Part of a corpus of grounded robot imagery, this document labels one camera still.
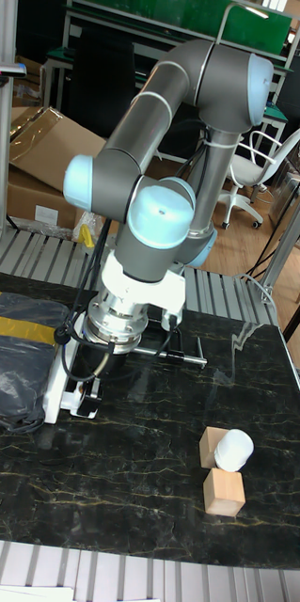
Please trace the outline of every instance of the metal frame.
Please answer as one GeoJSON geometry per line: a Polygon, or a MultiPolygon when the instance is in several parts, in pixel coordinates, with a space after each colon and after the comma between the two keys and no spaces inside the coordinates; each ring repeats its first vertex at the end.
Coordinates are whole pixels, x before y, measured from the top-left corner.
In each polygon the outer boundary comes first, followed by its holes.
{"type": "Polygon", "coordinates": [[[266,272],[264,273],[260,283],[263,288],[271,292],[280,275],[280,272],[288,259],[292,248],[300,236],[300,200],[294,212],[288,228],[282,235],[276,252],[270,261],[266,272]]]}
{"type": "MultiPolygon", "coordinates": [[[[0,0],[0,62],[14,63],[18,0],[0,0]]],[[[0,88],[0,240],[5,233],[8,200],[8,152],[13,79],[0,88]]]]}

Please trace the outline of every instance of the white cylindrical object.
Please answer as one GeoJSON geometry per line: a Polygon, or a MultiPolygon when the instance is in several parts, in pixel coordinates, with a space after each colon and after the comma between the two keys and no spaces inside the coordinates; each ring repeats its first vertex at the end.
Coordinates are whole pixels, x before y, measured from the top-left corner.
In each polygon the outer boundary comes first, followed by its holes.
{"type": "Polygon", "coordinates": [[[217,444],[214,460],[218,468],[236,472],[246,463],[253,450],[253,441],[247,433],[231,429],[217,444]]]}

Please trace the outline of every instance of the black chair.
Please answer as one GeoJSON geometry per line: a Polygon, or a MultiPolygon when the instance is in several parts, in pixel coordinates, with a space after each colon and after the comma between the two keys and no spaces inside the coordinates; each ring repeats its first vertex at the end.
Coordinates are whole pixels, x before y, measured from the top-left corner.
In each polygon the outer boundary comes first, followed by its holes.
{"type": "Polygon", "coordinates": [[[134,46],[96,29],[83,29],[75,51],[67,115],[108,138],[135,95],[134,46]]]}

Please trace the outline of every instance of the black cable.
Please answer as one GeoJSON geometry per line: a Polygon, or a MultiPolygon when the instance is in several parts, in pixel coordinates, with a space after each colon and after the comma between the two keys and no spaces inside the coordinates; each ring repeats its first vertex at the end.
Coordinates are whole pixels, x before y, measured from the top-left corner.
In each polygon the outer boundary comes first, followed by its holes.
{"type": "MultiPolygon", "coordinates": [[[[206,134],[206,141],[208,142],[208,136],[207,136],[208,132],[206,131],[205,134],[206,134]]],[[[202,172],[201,172],[200,180],[199,180],[197,191],[196,191],[196,198],[199,195],[199,192],[201,190],[203,181],[205,179],[206,166],[207,166],[207,160],[208,160],[208,153],[209,153],[209,146],[207,144],[205,144],[204,164],[202,166],[202,172]]]]}
{"type": "Polygon", "coordinates": [[[7,221],[9,223],[9,225],[12,226],[15,230],[19,229],[17,224],[14,223],[13,219],[11,219],[8,214],[7,214],[7,221]]]}
{"type": "Polygon", "coordinates": [[[121,376],[108,376],[107,375],[107,376],[104,376],[103,378],[101,378],[101,380],[102,381],[110,382],[110,381],[123,380],[124,378],[132,378],[133,376],[135,376],[136,374],[138,374],[139,372],[141,372],[142,370],[144,370],[144,368],[148,368],[157,359],[157,357],[162,353],[162,351],[164,351],[165,347],[170,342],[170,340],[171,340],[172,335],[173,335],[174,332],[175,332],[174,329],[169,331],[169,333],[166,336],[166,339],[160,345],[159,349],[157,349],[157,351],[155,352],[155,355],[152,356],[149,361],[145,362],[141,366],[138,366],[137,368],[134,368],[134,370],[131,370],[130,372],[127,372],[127,374],[122,374],[121,376]]]}
{"type": "Polygon", "coordinates": [[[71,320],[73,319],[74,313],[75,313],[75,311],[76,311],[76,309],[77,309],[77,307],[79,305],[80,297],[81,297],[81,295],[83,293],[84,288],[86,287],[88,276],[89,276],[91,270],[94,267],[94,262],[98,261],[100,263],[100,261],[101,261],[102,254],[103,254],[103,248],[104,248],[104,245],[105,245],[105,242],[106,242],[106,238],[107,238],[107,234],[108,234],[110,225],[111,225],[111,220],[110,219],[106,219],[105,222],[104,222],[104,224],[103,224],[102,231],[101,231],[101,233],[99,235],[97,244],[95,245],[95,247],[94,247],[94,249],[92,251],[92,255],[91,255],[90,259],[89,259],[87,269],[86,269],[86,271],[85,271],[85,273],[83,275],[83,279],[82,279],[81,285],[80,285],[80,287],[78,289],[78,292],[77,292],[77,294],[75,296],[74,303],[72,305],[69,317],[65,321],[65,325],[70,325],[71,320]]]}
{"type": "Polygon", "coordinates": [[[197,164],[197,161],[199,160],[199,158],[202,156],[203,152],[204,152],[204,145],[200,144],[199,147],[197,147],[197,150],[195,150],[195,152],[193,153],[193,155],[187,159],[178,169],[178,171],[176,171],[176,173],[174,174],[176,178],[180,178],[183,175],[183,172],[185,171],[185,169],[188,168],[189,164],[192,163],[193,159],[196,159],[195,165],[197,164]]]}
{"type": "Polygon", "coordinates": [[[61,363],[64,369],[64,373],[76,383],[88,383],[89,381],[94,380],[96,377],[95,373],[91,374],[90,376],[75,376],[71,373],[71,370],[69,370],[66,364],[66,345],[62,345],[61,348],[61,363]]]}
{"type": "Polygon", "coordinates": [[[199,126],[200,130],[207,130],[207,125],[204,121],[202,121],[201,119],[184,119],[183,121],[179,121],[177,123],[172,123],[172,125],[170,126],[170,130],[179,130],[181,127],[185,126],[188,123],[194,123],[195,125],[199,126]]]}

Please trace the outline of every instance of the marble surface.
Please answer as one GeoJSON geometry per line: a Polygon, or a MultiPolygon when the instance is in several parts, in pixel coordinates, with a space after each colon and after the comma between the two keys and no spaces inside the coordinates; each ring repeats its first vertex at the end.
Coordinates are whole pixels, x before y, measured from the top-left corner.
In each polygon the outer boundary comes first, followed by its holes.
{"type": "MultiPolygon", "coordinates": [[[[66,301],[11,277],[0,287],[66,301]]],[[[61,412],[33,435],[0,429],[0,538],[223,565],[300,567],[300,394],[278,330],[185,312],[208,365],[158,361],[105,386],[93,420],[61,412]],[[246,430],[236,518],[206,515],[198,441],[207,425],[246,430]]],[[[186,350],[193,339],[185,337],[186,350]]],[[[125,372],[141,362],[130,356],[125,372]]]]}

